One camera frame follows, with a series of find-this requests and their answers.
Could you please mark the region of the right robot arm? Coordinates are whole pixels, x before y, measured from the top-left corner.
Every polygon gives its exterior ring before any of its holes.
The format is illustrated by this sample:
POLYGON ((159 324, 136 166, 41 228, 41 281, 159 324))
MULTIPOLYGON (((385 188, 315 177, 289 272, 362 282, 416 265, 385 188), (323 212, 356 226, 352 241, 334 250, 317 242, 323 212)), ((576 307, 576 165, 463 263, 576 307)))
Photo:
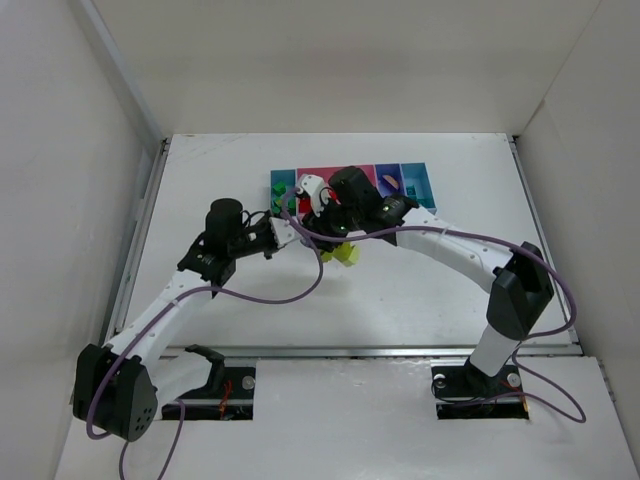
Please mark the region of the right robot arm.
POLYGON ((487 325, 466 362, 471 379, 490 381, 526 339, 554 296, 540 250, 523 243, 495 248, 457 231, 416 199, 383 196, 364 171, 349 166, 329 180, 305 175, 298 196, 311 210, 302 223, 321 247, 332 251, 357 232, 430 257, 476 283, 489 295, 487 325))

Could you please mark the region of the small green number brick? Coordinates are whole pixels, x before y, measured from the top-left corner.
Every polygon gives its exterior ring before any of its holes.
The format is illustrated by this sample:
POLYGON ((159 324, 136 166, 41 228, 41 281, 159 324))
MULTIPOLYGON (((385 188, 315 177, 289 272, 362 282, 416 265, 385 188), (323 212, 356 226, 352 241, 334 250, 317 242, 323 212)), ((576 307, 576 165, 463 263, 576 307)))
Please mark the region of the small green number brick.
POLYGON ((271 201, 271 211, 274 214, 279 214, 282 211, 282 201, 280 199, 271 201))

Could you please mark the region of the red brick cluster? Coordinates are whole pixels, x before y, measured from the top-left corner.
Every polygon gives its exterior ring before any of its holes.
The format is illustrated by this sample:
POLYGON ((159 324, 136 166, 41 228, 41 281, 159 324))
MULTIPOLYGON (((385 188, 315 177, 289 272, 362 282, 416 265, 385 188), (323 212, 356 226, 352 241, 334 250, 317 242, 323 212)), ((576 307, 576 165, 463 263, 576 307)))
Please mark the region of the red brick cluster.
POLYGON ((306 214, 309 213, 312 210, 311 208, 311 202, 309 199, 300 199, 298 202, 298 213, 299 214, 306 214))

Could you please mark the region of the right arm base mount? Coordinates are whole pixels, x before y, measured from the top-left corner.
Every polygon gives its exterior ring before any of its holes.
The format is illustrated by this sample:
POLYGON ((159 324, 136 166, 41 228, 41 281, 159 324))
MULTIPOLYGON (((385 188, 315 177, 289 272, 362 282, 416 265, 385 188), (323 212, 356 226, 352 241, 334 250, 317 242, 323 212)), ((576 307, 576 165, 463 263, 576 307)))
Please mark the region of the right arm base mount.
POLYGON ((439 420, 528 420, 529 413, 519 394, 519 370, 505 365, 488 377, 473 365, 431 367, 431 393, 439 420))

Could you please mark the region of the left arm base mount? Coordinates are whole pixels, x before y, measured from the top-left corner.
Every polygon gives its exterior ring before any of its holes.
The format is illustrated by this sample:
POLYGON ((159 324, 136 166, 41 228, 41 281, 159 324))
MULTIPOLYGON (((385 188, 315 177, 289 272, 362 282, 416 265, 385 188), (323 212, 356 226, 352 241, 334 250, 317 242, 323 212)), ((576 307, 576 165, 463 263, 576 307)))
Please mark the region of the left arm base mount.
POLYGON ((244 421, 253 418, 256 366, 191 345, 168 363, 170 383, 158 393, 161 418, 244 421))

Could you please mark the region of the lime green duplo stack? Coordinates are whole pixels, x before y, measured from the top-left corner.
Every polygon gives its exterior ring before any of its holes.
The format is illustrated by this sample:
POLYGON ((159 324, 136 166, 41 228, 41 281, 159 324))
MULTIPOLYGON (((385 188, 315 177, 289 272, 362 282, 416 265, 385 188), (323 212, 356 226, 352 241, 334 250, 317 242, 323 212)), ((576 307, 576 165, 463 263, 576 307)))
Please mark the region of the lime green duplo stack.
POLYGON ((351 242, 339 244, 330 252, 323 252, 321 259, 324 263, 332 260, 338 261, 345 267, 351 267, 357 264, 360 258, 360 249, 351 242))

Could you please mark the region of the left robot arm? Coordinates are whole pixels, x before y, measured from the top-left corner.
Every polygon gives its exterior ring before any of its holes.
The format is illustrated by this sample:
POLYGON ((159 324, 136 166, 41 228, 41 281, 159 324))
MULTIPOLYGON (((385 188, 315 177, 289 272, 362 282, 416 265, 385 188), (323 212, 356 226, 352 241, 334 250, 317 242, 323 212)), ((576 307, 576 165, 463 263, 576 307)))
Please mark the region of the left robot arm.
POLYGON ((180 396, 221 389, 225 358, 191 345, 166 364, 165 349, 187 322, 218 293, 240 258, 277 249, 271 213, 256 221, 230 198, 214 201, 196 237, 161 294, 125 330, 104 345, 87 345, 75 374, 73 414, 87 427, 138 440, 163 407, 180 396))

